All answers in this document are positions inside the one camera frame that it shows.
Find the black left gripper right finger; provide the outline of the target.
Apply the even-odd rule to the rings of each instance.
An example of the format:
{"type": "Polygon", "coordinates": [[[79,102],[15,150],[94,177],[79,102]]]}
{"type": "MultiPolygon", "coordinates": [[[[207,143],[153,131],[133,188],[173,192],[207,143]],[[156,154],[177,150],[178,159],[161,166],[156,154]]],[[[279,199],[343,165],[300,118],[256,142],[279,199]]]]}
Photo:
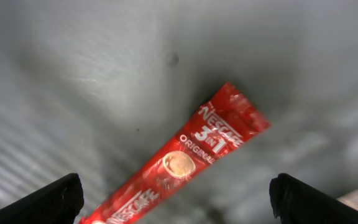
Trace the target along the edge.
{"type": "Polygon", "coordinates": [[[282,224],[358,224],[358,211],[281,173],[270,181],[273,215],[282,224]]]}

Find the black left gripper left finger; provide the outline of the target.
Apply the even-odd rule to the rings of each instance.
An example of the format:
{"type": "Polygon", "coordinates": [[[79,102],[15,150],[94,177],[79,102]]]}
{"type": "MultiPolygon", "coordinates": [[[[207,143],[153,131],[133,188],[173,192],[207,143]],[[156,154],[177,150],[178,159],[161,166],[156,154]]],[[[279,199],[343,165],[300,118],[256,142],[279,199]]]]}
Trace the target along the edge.
{"type": "Polygon", "coordinates": [[[73,224],[83,205],[80,177],[71,173],[0,209],[0,224],[73,224]]]}

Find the red Nescafe coffee stick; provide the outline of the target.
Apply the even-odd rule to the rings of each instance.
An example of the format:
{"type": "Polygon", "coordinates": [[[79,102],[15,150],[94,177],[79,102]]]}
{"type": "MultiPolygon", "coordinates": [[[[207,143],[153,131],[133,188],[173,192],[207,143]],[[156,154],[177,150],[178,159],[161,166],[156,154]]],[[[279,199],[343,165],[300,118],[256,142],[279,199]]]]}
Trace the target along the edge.
{"type": "Polygon", "coordinates": [[[135,223],[269,126],[254,105],[226,83],[139,171],[80,222],[135,223]]]}

